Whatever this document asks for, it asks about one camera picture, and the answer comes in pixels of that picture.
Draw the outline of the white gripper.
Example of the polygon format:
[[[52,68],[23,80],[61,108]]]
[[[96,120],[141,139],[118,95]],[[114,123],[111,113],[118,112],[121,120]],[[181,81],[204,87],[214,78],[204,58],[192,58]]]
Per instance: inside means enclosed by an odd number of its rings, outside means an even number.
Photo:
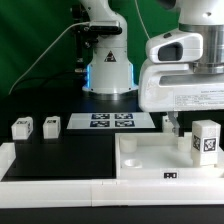
[[[153,64],[141,68],[139,107],[145,112],[168,112],[178,136],[178,111],[224,109],[224,74],[195,74],[188,63]]]

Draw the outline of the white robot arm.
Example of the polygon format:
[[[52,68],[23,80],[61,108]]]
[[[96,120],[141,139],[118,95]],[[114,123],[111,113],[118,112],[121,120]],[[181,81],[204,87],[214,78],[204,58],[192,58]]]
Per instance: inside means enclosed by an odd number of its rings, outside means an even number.
[[[157,0],[180,13],[178,27],[146,43],[139,82],[127,57],[127,23],[108,0],[79,0],[90,21],[93,59],[83,91],[117,100],[133,92],[145,112],[166,112],[175,127],[180,111],[224,109],[224,0]]]

